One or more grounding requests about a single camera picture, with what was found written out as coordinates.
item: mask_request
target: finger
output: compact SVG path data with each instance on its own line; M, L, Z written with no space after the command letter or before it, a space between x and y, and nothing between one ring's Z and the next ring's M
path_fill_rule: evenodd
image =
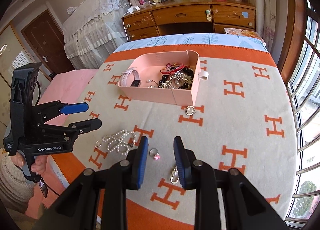
M35 160L36 165L40 166L41 164L47 164L48 156L42 155L38 156Z
M45 172L45 169L46 169L45 164L42 164L40 166L38 166L36 164L31 165L31 171L34 173L43 174Z
M25 163L23 156L18 152L17 152L17 154L15 156L11 156L11 160L15 165L21 166L21 167Z

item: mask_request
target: pink gemstone ring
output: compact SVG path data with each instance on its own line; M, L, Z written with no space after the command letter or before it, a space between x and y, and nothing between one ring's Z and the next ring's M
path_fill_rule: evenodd
M158 159L160 158L158 149L156 149L156 148L151 149L150 152L149 152L149 155L150 155L152 158L154 158L155 160L158 160Z

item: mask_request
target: pink blanket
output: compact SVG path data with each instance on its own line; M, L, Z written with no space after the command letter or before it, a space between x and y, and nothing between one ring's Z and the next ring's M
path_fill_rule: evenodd
M83 92L89 81L97 73L97 69L79 69L67 73L58 74L50 83L47 90L42 95L39 104L60 100L62 103L74 104ZM50 121L50 125L63 125L68 116L62 114ZM45 182L59 194L63 192L64 186L54 174L50 164L47 163L47 171L42 174ZM38 185L35 187L35 195L29 201L26 215L37 219L40 203L50 207L57 196L49 190L48 197L45 199Z

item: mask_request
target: pink watch strap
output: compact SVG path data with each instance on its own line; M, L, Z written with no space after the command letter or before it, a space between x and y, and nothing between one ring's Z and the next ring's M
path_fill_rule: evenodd
M134 80L140 80L140 76L138 71L135 69L136 67L132 67L130 69L127 69L126 71L122 72L122 76L120 79L120 86L121 87L127 87L127 79L129 74L133 74Z

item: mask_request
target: pink jewelry box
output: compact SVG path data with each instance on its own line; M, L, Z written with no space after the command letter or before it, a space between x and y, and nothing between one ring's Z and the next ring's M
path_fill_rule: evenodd
M186 66L195 68L191 90L158 88L156 83L147 82L147 80L150 79L158 83L163 75L160 73L160 70L165 67L167 63L177 62L182 62ZM197 52L186 50L143 54L133 61L128 69L130 68L135 68L135 70L138 71L141 84L139 87L124 87L120 86L120 82L118 83L118 86L128 98L178 106L194 106L196 104L200 81L198 74L201 72L199 54ZM129 74L127 85L131 85L133 80L134 75Z

